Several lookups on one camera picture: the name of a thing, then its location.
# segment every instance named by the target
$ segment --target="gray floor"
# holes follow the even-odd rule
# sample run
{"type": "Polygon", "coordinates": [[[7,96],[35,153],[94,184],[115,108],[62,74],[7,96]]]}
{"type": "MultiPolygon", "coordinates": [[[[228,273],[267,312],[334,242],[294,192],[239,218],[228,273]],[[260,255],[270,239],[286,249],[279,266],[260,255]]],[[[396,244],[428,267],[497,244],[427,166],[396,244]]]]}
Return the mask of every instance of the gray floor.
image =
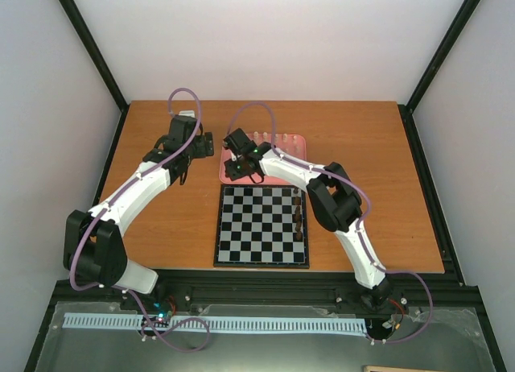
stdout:
{"type": "MultiPolygon", "coordinates": [[[[62,316],[56,313],[55,322],[62,316]]],[[[38,370],[70,371],[362,371],[366,365],[441,371],[494,370],[479,325],[460,320],[460,313],[444,315],[420,337],[402,345],[371,346],[360,337],[338,335],[212,335],[206,349],[177,353],[159,341],[141,342],[136,331],[91,329],[51,330],[38,370]]],[[[396,337],[415,330],[409,317],[396,337]]],[[[176,333],[177,345],[200,344],[199,333],[176,333]]]]}

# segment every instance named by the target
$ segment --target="chessboard border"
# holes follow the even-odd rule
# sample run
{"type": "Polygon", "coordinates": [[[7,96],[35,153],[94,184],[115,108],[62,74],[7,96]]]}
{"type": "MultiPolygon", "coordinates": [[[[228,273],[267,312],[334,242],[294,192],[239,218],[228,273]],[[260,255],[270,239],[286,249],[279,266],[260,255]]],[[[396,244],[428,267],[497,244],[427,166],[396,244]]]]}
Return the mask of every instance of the chessboard border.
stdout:
{"type": "Polygon", "coordinates": [[[220,252],[220,227],[221,218],[224,208],[224,193],[226,188],[295,188],[291,184],[221,184],[220,185],[220,198],[218,200],[218,216],[216,217],[216,236],[215,236],[215,253],[213,255],[213,266],[214,267],[243,267],[249,269],[309,269],[309,237],[307,235],[307,199],[306,193],[299,189],[301,197],[301,206],[303,209],[303,237],[304,237],[304,263],[293,264],[293,263],[279,263],[271,262],[267,264],[256,264],[253,262],[218,262],[218,253],[220,252]]]}

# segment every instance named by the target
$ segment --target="white ruler strip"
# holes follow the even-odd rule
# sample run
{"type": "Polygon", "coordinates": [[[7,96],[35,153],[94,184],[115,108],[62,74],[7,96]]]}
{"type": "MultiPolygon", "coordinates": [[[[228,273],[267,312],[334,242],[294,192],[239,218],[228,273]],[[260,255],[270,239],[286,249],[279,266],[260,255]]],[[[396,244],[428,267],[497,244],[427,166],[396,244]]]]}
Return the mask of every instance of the white ruler strip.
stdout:
{"type": "MultiPolygon", "coordinates": [[[[162,325],[160,331],[167,330],[177,322],[191,316],[174,316],[169,325],[162,325]]],[[[365,320],[354,318],[277,318],[277,317],[221,317],[202,316],[212,333],[241,334],[344,334],[364,336],[365,320]]],[[[70,329],[117,329],[139,330],[144,318],[132,314],[65,313],[63,328],[70,329]]],[[[188,321],[175,329],[178,332],[205,332],[198,321],[188,321]]]]}

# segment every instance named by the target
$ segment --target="brown wooden surface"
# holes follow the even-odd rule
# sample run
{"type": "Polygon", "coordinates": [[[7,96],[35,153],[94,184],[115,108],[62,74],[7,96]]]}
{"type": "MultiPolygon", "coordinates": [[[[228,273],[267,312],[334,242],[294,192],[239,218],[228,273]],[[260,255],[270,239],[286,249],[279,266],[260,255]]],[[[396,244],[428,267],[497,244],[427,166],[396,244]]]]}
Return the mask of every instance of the brown wooden surface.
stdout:
{"type": "MultiPolygon", "coordinates": [[[[215,156],[193,161],[187,182],[176,182],[133,221],[124,243],[129,258],[148,267],[212,269],[220,199],[221,140],[243,101],[204,101],[202,124],[215,156]]],[[[381,261],[390,269],[443,272],[443,264],[397,105],[371,101],[272,101],[279,133],[306,138],[313,163],[342,164],[373,202],[365,222],[381,261]]],[[[174,111],[195,109],[174,102],[174,111]]],[[[170,125],[165,101],[133,101],[102,199],[122,184],[170,125]]],[[[270,132],[263,108],[247,109],[237,126],[270,132]]],[[[310,271],[351,271],[340,243],[322,229],[308,205],[310,271]]]]}

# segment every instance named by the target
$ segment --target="black metal frame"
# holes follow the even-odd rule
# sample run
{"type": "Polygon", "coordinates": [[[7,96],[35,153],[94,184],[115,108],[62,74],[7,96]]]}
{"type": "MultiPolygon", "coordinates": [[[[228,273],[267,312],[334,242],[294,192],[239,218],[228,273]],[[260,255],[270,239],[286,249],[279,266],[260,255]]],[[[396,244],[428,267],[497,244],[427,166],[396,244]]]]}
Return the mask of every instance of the black metal frame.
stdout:
{"type": "MultiPolygon", "coordinates": [[[[60,2],[122,112],[95,195],[94,202],[97,203],[100,200],[129,106],[126,104],[122,92],[109,71],[75,2],[73,0],[60,0],[60,2]]],[[[413,119],[413,112],[418,103],[479,2],[480,0],[463,1],[458,14],[422,75],[411,99],[406,105],[399,106],[399,113],[445,269],[444,274],[426,274],[423,275],[423,278],[431,289],[435,306],[466,307],[476,310],[494,366],[497,370],[502,371],[506,370],[505,364],[493,335],[479,290],[477,287],[464,285],[464,278],[459,268],[454,246],[413,119]]],[[[353,275],[349,273],[217,270],[158,271],[158,273],[162,281],[169,281],[172,285],[175,299],[179,301],[180,310],[194,312],[196,307],[209,304],[286,304],[319,306],[333,312],[352,313],[361,317],[369,316],[363,309],[356,310],[352,304],[338,304],[336,302],[337,296],[344,295],[346,291],[352,290],[356,286],[353,275]],[[299,291],[299,285],[302,285],[302,292],[299,291]],[[186,301],[184,296],[189,296],[189,301],[186,301]]],[[[405,292],[410,304],[413,306],[426,305],[426,294],[417,280],[411,279],[409,276],[398,275],[393,277],[393,282],[405,292]]],[[[133,305],[130,305],[130,300],[122,298],[120,291],[95,288],[79,293],[69,287],[68,281],[58,281],[25,370],[34,370],[36,366],[57,302],[102,300],[120,301],[127,308],[133,307],[133,305]]]]}

